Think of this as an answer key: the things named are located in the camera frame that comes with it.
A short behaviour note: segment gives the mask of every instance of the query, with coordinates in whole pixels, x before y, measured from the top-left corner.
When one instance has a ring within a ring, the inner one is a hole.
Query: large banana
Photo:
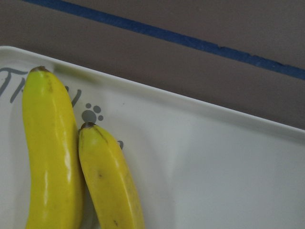
[[[85,184],[78,129],[67,90],[44,67],[27,77],[22,115],[31,176],[26,229],[78,229]]]
[[[94,123],[84,123],[79,157],[101,228],[144,229],[138,193],[115,138]]]

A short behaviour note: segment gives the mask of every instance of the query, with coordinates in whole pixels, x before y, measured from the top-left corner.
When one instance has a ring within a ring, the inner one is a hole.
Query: blue tape
[[[62,0],[23,0],[305,80],[305,70]]]

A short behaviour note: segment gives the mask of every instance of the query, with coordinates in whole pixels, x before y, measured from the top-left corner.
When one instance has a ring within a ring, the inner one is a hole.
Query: toy banana
[[[80,130],[82,171],[102,229],[144,229],[138,193],[116,139],[94,123]]]
[[[29,72],[22,115],[31,176],[26,229],[78,229],[85,185],[78,129],[67,90],[44,67]]]

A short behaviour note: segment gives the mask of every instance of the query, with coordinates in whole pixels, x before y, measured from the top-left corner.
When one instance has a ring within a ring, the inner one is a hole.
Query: brown table surface
[[[288,64],[301,74],[277,73],[73,15],[68,8],[19,0],[0,1],[0,45],[305,129],[305,1],[67,2]]]

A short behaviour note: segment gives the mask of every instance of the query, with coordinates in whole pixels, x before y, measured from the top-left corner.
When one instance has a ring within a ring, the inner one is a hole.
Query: banana tip
[[[45,66],[38,66],[38,67],[33,68],[30,71],[30,73],[31,72],[49,72],[49,71],[45,68]]]
[[[87,122],[87,123],[84,123],[83,125],[81,125],[81,130],[83,128],[90,128],[90,127],[93,127],[95,125],[95,123],[92,123],[92,122]]]

